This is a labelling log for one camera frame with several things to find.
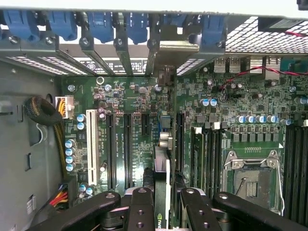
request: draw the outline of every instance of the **green circuit board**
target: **green circuit board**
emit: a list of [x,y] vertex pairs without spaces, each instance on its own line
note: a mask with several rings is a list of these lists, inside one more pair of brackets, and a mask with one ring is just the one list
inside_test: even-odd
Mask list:
[[[125,115],[132,118],[132,182],[130,187],[143,185],[143,170],[153,168],[153,146],[158,144],[158,115],[167,112],[171,116],[176,112],[183,116],[181,136],[183,137],[182,172],[186,186],[199,187],[212,196],[215,192],[225,190],[238,194],[243,198],[260,204],[272,211],[281,209],[279,190],[282,187],[281,174],[284,169],[284,146],[286,126],[282,119],[292,119],[293,112],[308,110],[307,105],[297,104],[296,97],[306,95],[306,77],[280,75],[278,85],[265,87],[264,80],[255,80],[256,75],[238,77],[234,83],[242,84],[241,89],[226,90],[225,94],[214,89],[221,86],[228,74],[194,73],[178,77],[172,88],[176,97],[172,98],[170,88],[165,86],[157,93],[154,87],[157,79],[154,77],[105,77],[104,83],[96,83],[95,77],[68,77],[63,80],[64,95],[74,97],[75,118],[65,120],[65,139],[76,139],[76,116],[85,114],[88,109],[97,109],[103,103],[107,114],[114,115],[115,128],[115,164],[116,179],[114,190],[124,194],[126,185],[125,174]],[[104,92],[106,84],[112,87],[110,92]],[[75,91],[69,92],[68,85],[74,85]],[[289,91],[290,86],[296,87],[296,92]],[[103,92],[104,99],[95,101],[93,95]],[[253,95],[262,93],[262,98],[253,99]],[[202,106],[202,99],[216,99],[216,107]],[[170,107],[173,100],[175,107]],[[237,116],[276,116],[274,123],[238,123]],[[213,123],[220,122],[223,129],[213,130]],[[108,134],[106,121],[99,121],[99,161],[102,164],[107,159],[106,146]],[[224,172],[226,159],[234,152],[238,159],[266,159],[271,152],[277,154],[279,168],[261,166],[245,166]],[[87,171],[87,143],[77,141],[76,168],[69,174]],[[108,190],[107,172],[100,173],[100,180],[95,187],[95,193]]]

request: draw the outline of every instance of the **metal mesh grille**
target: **metal mesh grille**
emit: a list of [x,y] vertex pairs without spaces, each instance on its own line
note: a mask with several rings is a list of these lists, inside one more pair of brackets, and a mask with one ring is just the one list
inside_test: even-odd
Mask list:
[[[226,52],[232,53],[308,53],[308,37],[285,33],[258,31],[258,17],[250,17],[245,23],[228,34]],[[290,30],[308,34],[308,21]]]
[[67,64],[66,62],[60,60],[60,59],[57,59],[55,57],[38,57],[46,62],[49,62],[53,65],[56,65],[58,67],[61,67],[65,70],[68,70],[70,72],[73,72],[75,73],[76,75],[86,75],[87,73],[83,72],[82,70],[70,65],[70,64]]
[[185,72],[188,70],[192,69],[194,66],[197,64],[203,62],[205,59],[189,59],[187,60],[184,64],[182,64],[178,69],[177,69],[177,74],[179,76],[183,75]]
[[66,73],[64,71],[61,71],[61,70],[52,68],[50,66],[41,64],[39,62],[33,61],[33,60],[28,59],[28,58],[23,57],[23,56],[7,57],[7,58],[12,59],[12,60],[17,61],[17,62],[20,62],[20,63],[23,63],[23,64],[27,64],[27,65],[32,66],[32,67],[36,67],[36,68],[44,70],[44,71],[51,72],[51,73],[56,74],[56,75],[68,75],[68,73]]

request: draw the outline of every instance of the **white pci slot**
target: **white pci slot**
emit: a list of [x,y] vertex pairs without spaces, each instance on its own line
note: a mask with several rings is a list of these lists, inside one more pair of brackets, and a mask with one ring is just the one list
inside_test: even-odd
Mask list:
[[99,151],[97,110],[86,110],[87,117],[87,151],[89,185],[97,185],[99,176]]

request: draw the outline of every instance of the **motherboard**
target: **motherboard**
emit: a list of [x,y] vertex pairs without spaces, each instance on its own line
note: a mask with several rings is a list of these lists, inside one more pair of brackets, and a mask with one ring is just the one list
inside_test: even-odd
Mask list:
[[171,86],[154,77],[64,78],[64,95],[74,98],[67,170],[80,201],[144,186],[160,135],[176,126],[171,184],[177,172],[209,197],[226,191],[283,214],[286,132],[308,111],[307,77],[259,75],[228,82],[235,74],[200,70]]

